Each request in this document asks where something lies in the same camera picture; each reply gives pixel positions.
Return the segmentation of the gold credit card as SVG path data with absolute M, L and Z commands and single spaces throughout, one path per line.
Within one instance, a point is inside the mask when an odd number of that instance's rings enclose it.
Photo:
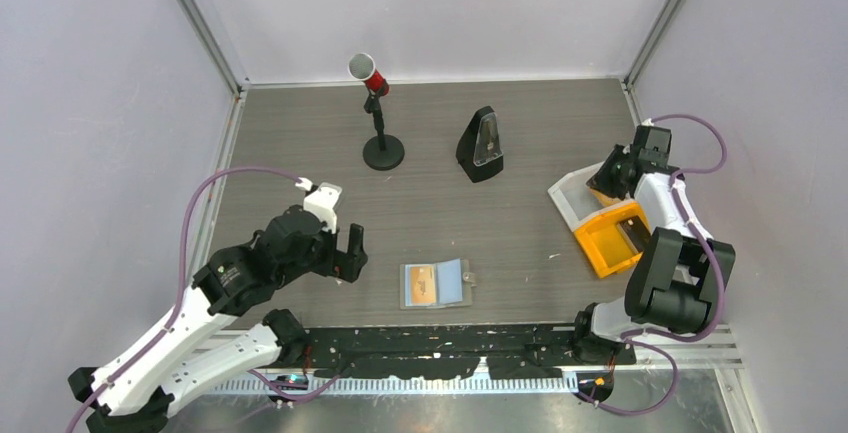
M 407 268 L 408 305 L 435 305 L 438 300 L 436 279 L 436 268 L 433 265 L 410 265 Z

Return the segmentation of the grey card holder wallet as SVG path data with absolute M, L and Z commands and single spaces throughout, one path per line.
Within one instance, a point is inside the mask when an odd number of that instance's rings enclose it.
M 407 268 L 410 265 L 431 264 L 436 268 L 438 300 L 435 305 L 409 306 L 407 293 Z M 403 264 L 399 269 L 399 308 L 401 310 L 435 310 L 470 307 L 473 302 L 476 274 L 467 259 L 453 259 L 436 263 Z

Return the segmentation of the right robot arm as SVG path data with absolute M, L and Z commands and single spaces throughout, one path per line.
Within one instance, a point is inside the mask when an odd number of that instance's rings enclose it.
M 631 273 L 622 297 L 577 314 L 570 345 L 581 362 L 608 360 L 643 334 L 698 341 L 721 315 L 735 249 L 703 228 L 670 152 L 667 135 L 636 138 L 548 190 L 595 273 Z

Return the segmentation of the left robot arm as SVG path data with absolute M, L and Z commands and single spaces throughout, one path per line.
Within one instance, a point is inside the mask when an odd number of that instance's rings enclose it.
M 206 340 L 307 273 L 353 283 L 368 261 L 364 228 L 348 246 L 327 217 L 293 205 L 242 244 L 220 249 L 192 277 L 177 303 L 126 352 L 68 378 L 80 402 L 67 429 L 160 432 L 180 409 L 239 373 L 278 362 L 298 365 L 309 336 L 287 309 L 273 309 L 246 333 L 196 358 Z

